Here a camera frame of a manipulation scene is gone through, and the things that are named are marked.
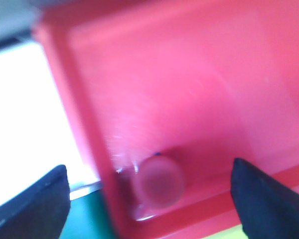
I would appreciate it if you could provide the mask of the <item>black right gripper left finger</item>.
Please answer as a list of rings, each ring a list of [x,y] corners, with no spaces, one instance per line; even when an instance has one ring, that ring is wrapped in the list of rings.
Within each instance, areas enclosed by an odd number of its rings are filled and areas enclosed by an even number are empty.
[[[65,165],[0,206],[0,239],[57,239],[70,210]]]

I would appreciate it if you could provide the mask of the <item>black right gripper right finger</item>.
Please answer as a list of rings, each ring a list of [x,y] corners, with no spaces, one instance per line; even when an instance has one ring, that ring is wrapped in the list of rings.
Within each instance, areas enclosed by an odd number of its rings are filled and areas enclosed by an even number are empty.
[[[299,239],[299,194],[249,161],[235,158],[231,197],[250,239]]]

